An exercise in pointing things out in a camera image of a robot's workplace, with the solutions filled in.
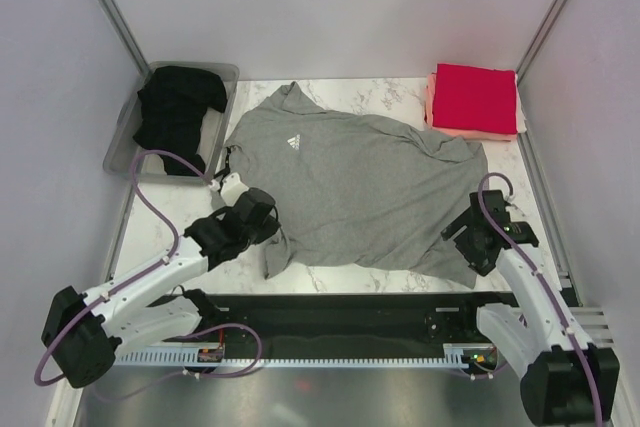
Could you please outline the clear plastic bin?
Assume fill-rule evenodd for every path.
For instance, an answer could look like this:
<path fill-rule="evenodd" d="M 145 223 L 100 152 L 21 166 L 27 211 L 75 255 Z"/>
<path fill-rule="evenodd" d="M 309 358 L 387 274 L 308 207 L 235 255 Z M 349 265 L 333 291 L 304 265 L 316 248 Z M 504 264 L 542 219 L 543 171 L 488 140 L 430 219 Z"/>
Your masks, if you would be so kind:
<path fill-rule="evenodd" d="M 138 154 L 163 150 L 212 177 L 239 77 L 239 68 L 229 63 L 151 63 L 119 113 L 103 169 L 129 178 Z"/>

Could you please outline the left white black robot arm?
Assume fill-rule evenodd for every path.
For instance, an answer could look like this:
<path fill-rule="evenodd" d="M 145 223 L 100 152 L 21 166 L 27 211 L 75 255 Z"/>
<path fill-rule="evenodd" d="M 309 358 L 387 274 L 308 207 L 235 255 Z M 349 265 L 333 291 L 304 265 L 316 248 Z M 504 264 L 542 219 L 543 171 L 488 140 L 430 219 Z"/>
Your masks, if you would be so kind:
<path fill-rule="evenodd" d="M 223 207 L 195 220 L 151 264 L 82 293 L 68 286 L 55 294 L 41 340 L 73 388 L 87 387 L 117 359 L 171 338 L 208 340 L 219 316 L 198 294 L 157 301 L 178 285 L 237 258 L 280 228 L 276 202 L 250 187 L 224 194 Z"/>

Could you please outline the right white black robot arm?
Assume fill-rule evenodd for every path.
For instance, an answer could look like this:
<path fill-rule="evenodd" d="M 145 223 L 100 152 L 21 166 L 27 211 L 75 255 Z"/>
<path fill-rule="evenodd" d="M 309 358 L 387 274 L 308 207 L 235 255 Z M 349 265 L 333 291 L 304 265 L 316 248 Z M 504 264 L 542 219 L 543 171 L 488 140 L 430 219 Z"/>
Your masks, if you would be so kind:
<path fill-rule="evenodd" d="M 467 339 L 484 337 L 519 379 L 520 396 L 536 426 L 609 422 L 620 363 L 599 347 L 545 275 L 531 226 L 512 221 L 499 190 L 476 191 L 469 207 L 442 232 L 481 276 L 497 271 L 518 306 L 472 306 L 458 315 Z"/>

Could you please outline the grey t shirt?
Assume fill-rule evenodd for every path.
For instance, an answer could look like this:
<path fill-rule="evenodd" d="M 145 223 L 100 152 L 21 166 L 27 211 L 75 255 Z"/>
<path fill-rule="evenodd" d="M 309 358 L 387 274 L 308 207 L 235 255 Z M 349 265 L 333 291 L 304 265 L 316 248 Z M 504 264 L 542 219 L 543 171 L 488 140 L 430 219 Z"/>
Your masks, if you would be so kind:
<path fill-rule="evenodd" d="M 244 113 L 226 146 L 232 172 L 276 203 L 281 227 L 264 247 L 266 277 L 295 263 L 354 264 L 474 285 L 441 234 L 487 173 L 480 143 L 326 110 L 291 83 Z"/>

